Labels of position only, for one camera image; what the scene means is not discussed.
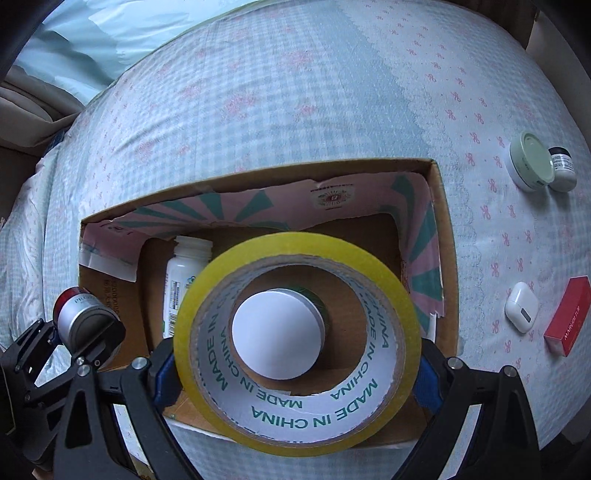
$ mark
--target cardboard tape core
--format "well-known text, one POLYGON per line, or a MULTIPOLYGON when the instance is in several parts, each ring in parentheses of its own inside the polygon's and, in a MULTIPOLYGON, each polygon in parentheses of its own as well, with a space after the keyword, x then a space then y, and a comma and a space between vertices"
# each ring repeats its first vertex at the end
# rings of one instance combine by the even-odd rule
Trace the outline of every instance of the cardboard tape core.
POLYGON ((189 398, 225 435, 276 455, 322 455, 363 441, 398 411, 414 383, 420 334, 408 294, 375 257, 324 235, 276 233, 244 242, 208 265, 185 296, 174 349, 189 398), (230 316, 240 292, 288 265, 339 277, 366 317, 357 367, 330 390, 305 397, 258 385, 230 348, 230 316))

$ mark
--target small white bottle with black cap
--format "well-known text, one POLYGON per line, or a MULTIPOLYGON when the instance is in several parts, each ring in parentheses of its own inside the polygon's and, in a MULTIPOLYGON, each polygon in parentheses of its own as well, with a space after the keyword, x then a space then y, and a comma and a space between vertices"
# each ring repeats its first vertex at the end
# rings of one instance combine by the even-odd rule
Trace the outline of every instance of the small white bottle with black cap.
POLYGON ((570 192, 577 186, 577 175, 569 151, 563 147, 552 147, 549 152, 554 165, 554 181, 550 183, 550 188, 557 192, 570 192))
POLYGON ((192 236, 177 236, 174 256, 166 266, 163 338, 174 335, 178 310, 185 293, 212 259, 212 243, 192 236))

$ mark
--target barcode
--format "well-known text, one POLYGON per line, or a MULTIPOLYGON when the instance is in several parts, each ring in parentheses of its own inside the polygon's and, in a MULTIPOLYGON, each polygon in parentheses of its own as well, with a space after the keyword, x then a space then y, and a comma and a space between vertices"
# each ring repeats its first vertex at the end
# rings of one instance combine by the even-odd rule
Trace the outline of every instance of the barcode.
POLYGON ((177 323, 177 315, 170 313, 168 315, 168 334, 174 335, 174 325, 177 323))

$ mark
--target bottle cap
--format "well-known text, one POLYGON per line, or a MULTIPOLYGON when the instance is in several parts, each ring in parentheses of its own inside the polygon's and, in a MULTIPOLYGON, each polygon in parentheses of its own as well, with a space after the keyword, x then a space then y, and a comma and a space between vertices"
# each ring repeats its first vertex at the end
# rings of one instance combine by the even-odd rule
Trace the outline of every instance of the bottle cap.
POLYGON ((548 149, 534 134, 523 131, 511 141, 511 158, 505 162, 515 184, 525 192, 540 190, 554 181, 554 165, 548 149))
POLYGON ((212 259, 213 242, 210 242, 209 240, 178 235, 175 237, 174 241, 178 243, 178 245, 174 247, 174 254, 179 257, 199 257, 207 260, 212 259))
POLYGON ((232 322, 232 340, 242 361, 274 380, 306 373, 320 354, 324 336, 324 320, 316 306, 286 288, 247 298, 232 322))

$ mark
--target red and silver canister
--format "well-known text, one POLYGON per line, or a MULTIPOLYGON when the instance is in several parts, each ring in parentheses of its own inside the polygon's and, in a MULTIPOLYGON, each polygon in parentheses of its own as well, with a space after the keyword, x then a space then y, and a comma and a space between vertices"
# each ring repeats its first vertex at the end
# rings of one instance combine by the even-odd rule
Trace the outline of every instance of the red and silver canister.
POLYGON ((57 333, 72 354, 113 320, 119 321, 117 314, 82 287, 68 288, 53 307, 57 333))

